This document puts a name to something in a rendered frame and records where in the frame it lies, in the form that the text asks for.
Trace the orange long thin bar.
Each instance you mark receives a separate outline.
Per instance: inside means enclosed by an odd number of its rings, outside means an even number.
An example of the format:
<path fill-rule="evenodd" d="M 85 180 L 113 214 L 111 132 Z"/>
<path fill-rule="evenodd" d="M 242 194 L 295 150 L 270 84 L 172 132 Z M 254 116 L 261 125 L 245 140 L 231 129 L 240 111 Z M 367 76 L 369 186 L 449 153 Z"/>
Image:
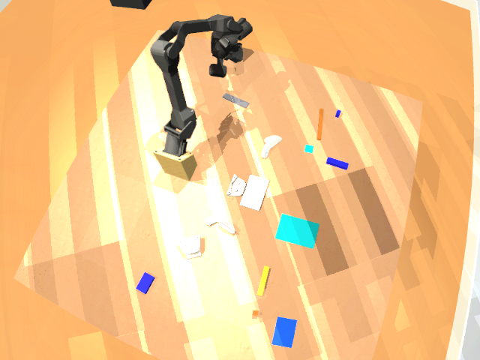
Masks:
<path fill-rule="evenodd" d="M 322 136 L 322 129 L 323 129 L 323 111 L 324 109 L 319 108 L 319 124 L 318 124 L 318 130 L 317 130 L 317 139 L 321 140 Z"/>

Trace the cyan flat rectangular plate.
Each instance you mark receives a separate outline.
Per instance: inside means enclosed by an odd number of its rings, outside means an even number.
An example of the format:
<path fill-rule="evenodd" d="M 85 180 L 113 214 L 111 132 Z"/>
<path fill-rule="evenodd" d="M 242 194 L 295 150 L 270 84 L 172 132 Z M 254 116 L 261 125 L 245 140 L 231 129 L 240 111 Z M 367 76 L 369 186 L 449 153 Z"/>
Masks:
<path fill-rule="evenodd" d="M 318 228 L 318 223 L 282 214 L 275 239 L 314 249 Z"/>

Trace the yellow rectangular bar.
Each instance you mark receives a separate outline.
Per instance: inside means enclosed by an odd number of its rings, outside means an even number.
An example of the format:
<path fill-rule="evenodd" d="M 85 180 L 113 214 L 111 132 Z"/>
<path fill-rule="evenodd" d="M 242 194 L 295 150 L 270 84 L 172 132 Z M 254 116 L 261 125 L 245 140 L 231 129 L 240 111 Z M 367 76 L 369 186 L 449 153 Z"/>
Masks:
<path fill-rule="evenodd" d="M 263 295 L 263 290 L 264 290 L 264 287 L 265 287 L 265 284 L 266 284 L 266 278 L 267 278 L 268 272 L 269 272 L 269 267 L 264 266 L 261 281 L 260 281 L 260 284 L 259 284 L 258 293 L 257 293 L 258 296 Z"/>

